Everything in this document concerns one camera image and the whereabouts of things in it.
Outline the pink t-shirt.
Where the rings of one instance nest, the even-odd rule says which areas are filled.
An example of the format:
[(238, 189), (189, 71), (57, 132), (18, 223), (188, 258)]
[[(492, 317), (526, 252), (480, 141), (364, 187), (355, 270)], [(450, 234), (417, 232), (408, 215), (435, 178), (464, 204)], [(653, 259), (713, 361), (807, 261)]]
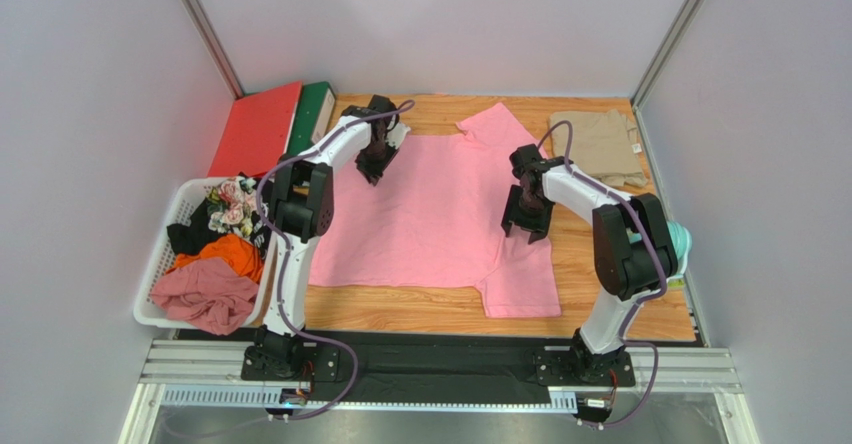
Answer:
[(334, 174), (334, 216), (310, 283), (471, 287), (490, 318), (559, 316), (551, 243), (501, 226), (515, 182), (509, 157), (532, 142), (497, 104), (455, 134), (407, 137), (376, 185), (346, 164)]

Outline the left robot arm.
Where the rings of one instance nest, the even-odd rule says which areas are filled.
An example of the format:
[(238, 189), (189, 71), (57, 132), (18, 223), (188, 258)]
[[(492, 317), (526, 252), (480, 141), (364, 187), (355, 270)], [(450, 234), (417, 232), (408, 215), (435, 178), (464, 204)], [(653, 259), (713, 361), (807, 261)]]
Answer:
[(354, 164), (369, 185), (377, 185), (410, 131), (400, 116), (414, 105), (412, 99), (395, 105), (375, 95), (366, 106), (350, 106), (316, 144), (283, 155), (261, 179), (261, 187), (271, 189), (262, 221), (276, 239), (275, 284), (263, 324), (244, 354), (243, 380), (306, 381), (318, 352), (341, 352), (305, 329), (313, 258), (334, 218), (335, 175)]

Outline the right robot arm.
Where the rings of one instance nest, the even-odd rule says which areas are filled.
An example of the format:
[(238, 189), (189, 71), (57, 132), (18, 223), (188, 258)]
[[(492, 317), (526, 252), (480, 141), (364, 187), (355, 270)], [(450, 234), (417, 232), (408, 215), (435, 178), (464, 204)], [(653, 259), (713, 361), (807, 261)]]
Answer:
[(667, 290), (680, 258), (660, 200), (631, 195), (587, 175), (564, 157), (544, 158), (536, 145), (509, 157), (517, 184), (510, 189), (501, 227), (519, 228), (530, 243), (547, 237), (553, 208), (561, 205), (590, 224), (594, 268), (601, 291), (568, 350), (575, 382), (608, 383), (623, 367), (626, 333), (640, 307)]

